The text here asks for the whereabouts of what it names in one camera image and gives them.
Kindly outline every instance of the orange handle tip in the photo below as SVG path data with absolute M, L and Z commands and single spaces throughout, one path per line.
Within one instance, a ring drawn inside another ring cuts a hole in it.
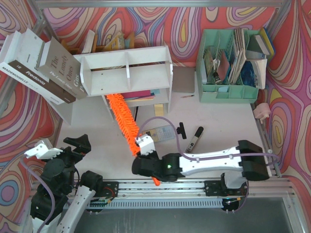
M 156 186 L 160 186 L 161 182 L 157 178 L 152 177 L 152 180 L 154 181 Z

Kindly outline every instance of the gray floor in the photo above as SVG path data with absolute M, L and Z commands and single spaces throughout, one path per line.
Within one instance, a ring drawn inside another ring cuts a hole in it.
M 282 199 L 249 198 L 234 215 L 219 209 L 105 210 L 84 214 L 75 233 L 291 233 Z

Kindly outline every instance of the white table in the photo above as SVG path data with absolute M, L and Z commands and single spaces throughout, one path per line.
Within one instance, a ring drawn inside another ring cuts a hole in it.
M 249 104 L 205 104 L 199 102 L 197 85 L 195 96 L 181 98 L 189 93 L 172 93 L 171 110 L 165 115 L 178 127 L 183 122 L 187 139 L 179 135 L 181 147 L 185 150 L 199 126 L 204 133 L 193 153 L 204 153 L 222 150 L 238 145 L 238 140 L 249 140 L 262 147 L 262 142 Z M 146 177 L 132 174 L 134 160 L 129 147 L 116 121 L 111 121 L 109 113 L 103 105 L 101 96 L 80 100 L 84 109 L 73 109 L 73 121 L 69 126 L 63 123 L 57 147 L 65 147 L 66 137 L 80 137 L 88 134 L 92 151 L 88 153 L 76 167 L 80 174 L 92 170 L 104 179 L 145 179 Z M 139 107 L 137 124 L 140 126 L 154 116 L 153 106 Z M 154 120 L 147 129 L 164 126 L 163 120 Z M 175 139 L 155 144 L 159 156 L 177 152 Z M 193 174 L 188 178 L 219 178 L 223 171 Z

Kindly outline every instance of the green organizer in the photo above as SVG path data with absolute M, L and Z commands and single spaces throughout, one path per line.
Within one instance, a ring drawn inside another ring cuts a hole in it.
M 245 30 L 244 40 L 245 47 L 247 48 L 249 37 L 254 34 L 259 34 L 259 31 Z M 209 46 L 215 46 L 219 42 L 218 54 L 213 54 L 213 56 L 220 56 L 221 51 L 225 50 L 226 55 L 230 56 L 231 50 L 233 48 L 234 42 L 234 30 L 225 29 L 205 29 L 203 31 L 199 54 L 196 61 L 196 76 L 198 81 L 199 98 L 200 102 L 204 103 L 254 103 L 257 100 L 258 89 L 252 86 L 244 85 L 239 76 L 238 81 L 235 85 L 225 83 L 222 85 L 217 84 L 202 84 L 201 76 L 201 66 L 205 64 L 202 63 L 202 58 L 205 56 L 205 52 Z M 228 87 L 227 92 L 218 92 L 220 87 Z

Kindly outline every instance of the brown book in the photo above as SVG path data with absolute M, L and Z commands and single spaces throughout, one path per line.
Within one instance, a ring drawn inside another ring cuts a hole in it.
M 18 70 L 23 75 L 28 77 L 29 79 L 33 80 L 43 88 L 45 88 L 47 91 L 50 91 L 54 95 L 56 95 L 58 98 L 62 99 L 66 103 L 72 103 L 76 100 L 76 98 L 65 91 L 63 88 L 58 86 L 56 83 L 54 83 L 52 80 L 49 80 L 48 82 L 39 77 L 37 74 L 32 72 L 30 69 L 28 69 L 26 66 L 24 66 L 22 63 L 20 63 L 17 60 L 14 60 L 10 62 L 8 65 L 10 65 L 12 68 Z
M 77 99 L 87 96 L 81 84 L 80 62 L 55 38 L 45 43 L 37 69 Z

